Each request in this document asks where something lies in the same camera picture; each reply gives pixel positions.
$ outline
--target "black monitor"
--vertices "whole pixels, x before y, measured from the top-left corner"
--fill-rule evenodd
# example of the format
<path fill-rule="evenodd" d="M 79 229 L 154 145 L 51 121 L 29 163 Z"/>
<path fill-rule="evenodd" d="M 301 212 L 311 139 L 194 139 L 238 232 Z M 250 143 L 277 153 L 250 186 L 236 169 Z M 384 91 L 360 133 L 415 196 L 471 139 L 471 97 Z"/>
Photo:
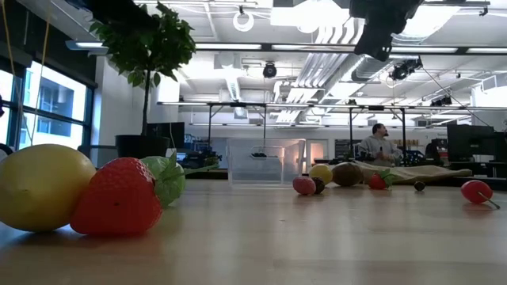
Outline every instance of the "black monitor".
<path fill-rule="evenodd" d="M 169 148 L 183 148 L 185 143 L 185 123 L 149 123 L 147 134 L 169 139 L 172 135 L 174 146 L 171 141 Z"/>
<path fill-rule="evenodd" d="M 492 127 L 448 125 L 447 137 L 450 162 L 469 161 L 474 154 L 495 155 Z"/>

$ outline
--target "clear plastic box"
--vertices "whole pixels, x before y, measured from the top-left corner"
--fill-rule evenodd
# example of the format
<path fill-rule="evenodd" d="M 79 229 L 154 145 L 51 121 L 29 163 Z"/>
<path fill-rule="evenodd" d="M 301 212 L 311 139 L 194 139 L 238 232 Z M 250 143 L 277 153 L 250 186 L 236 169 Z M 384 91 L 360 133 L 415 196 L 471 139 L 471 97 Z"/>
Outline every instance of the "clear plastic box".
<path fill-rule="evenodd" d="M 303 171 L 304 139 L 228 139 L 232 186 L 292 186 Z"/>

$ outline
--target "strawberry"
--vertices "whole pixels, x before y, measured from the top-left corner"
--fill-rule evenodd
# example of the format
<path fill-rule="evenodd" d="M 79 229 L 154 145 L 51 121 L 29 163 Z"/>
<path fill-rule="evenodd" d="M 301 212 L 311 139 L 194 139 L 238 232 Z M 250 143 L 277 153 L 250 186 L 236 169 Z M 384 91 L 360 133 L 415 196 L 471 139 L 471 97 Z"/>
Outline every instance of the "strawberry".
<path fill-rule="evenodd" d="M 368 184 L 371 189 L 384 190 L 392 186 L 392 177 L 394 175 L 389 173 L 389 169 L 381 171 L 380 173 L 373 174 L 370 183 Z"/>
<path fill-rule="evenodd" d="M 80 234 L 141 234 L 162 214 L 154 177 L 137 158 L 117 158 L 90 180 L 71 227 Z"/>

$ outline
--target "wooden table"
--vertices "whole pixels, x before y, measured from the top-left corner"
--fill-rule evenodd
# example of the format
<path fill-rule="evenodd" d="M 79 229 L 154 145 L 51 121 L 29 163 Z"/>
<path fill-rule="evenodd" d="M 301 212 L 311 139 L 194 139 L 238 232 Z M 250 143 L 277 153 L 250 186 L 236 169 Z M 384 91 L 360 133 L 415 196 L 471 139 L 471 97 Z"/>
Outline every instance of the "wooden table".
<path fill-rule="evenodd" d="M 458 188 L 230 189 L 194 180 L 149 234 L 26 234 L 0 226 L 0 284 L 482 284 L 507 277 L 503 206 Z"/>

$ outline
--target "man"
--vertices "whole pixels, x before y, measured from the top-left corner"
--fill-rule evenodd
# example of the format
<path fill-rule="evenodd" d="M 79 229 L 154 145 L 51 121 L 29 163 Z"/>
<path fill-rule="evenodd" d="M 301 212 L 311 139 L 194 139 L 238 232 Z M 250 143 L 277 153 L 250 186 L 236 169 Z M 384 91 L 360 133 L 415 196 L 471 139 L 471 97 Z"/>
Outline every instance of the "man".
<path fill-rule="evenodd" d="M 386 127 L 381 123 L 376 123 L 372 129 L 373 135 L 363 139 L 359 145 L 359 152 L 370 155 L 374 161 L 368 161 L 373 165 L 391 167 L 397 158 L 402 156 L 402 152 L 396 145 L 385 137 L 389 136 Z"/>

